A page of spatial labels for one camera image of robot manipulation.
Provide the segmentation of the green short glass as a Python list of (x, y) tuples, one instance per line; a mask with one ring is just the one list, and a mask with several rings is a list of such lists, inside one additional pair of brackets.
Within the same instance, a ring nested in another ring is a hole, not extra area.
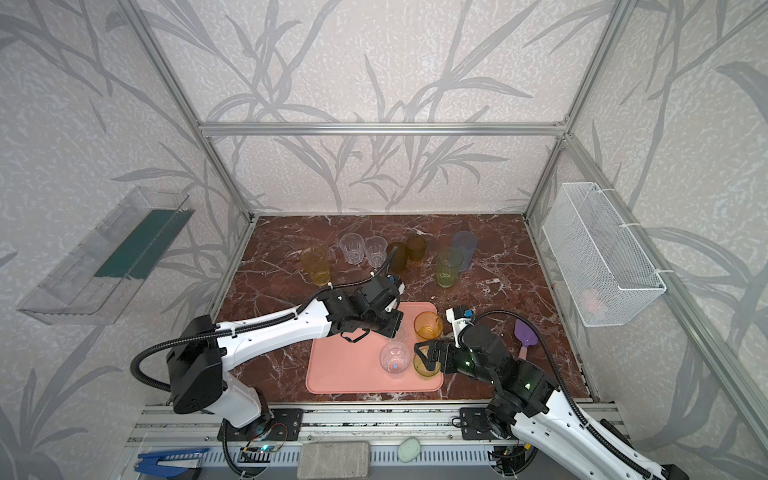
[(415, 372), (421, 378), (432, 378), (441, 372), (441, 363), (434, 362), (427, 365), (418, 355), (415, 355), (412, 362)]

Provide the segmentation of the yellow short glass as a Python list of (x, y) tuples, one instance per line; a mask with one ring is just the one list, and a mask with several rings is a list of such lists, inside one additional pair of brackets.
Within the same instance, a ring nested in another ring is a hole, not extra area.
[(420, 340), (436, 340), (443, 334), (444, 322), (436, 312), (425, 311), (415, 317), (413, 327)]

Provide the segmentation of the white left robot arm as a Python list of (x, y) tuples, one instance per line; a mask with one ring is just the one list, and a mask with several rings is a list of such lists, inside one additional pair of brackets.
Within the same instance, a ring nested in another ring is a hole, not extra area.
[(370, 333), (395, 337), (405, 285), (383, 271), (364, 280), (327, 285), (303, 303), (271, 314), (216, 323), (190, 321), (180, 337), (138, 353), (130, 364), (140, 383), (169, 393), (175, 413), (199, 411), (222, 419), (221, 438), (251, 440), (274, 424), (263, 394), (232, 375), (236, 367), (296, 343), (340, 336), (356, 343)]

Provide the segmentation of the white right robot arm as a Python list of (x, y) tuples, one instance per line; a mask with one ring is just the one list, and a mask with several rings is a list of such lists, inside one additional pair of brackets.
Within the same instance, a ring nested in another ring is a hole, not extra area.
[(453, 340), (420, 342), (414, 353), (429, 370), (439, 367), (490, 384), (485, 418), (493, 436), (529, 444), (580, 479), (688, 477), (674, 464), (643, 456), (595, 421), (556, 379), (515, 356), (485, 326), (464, 321)]

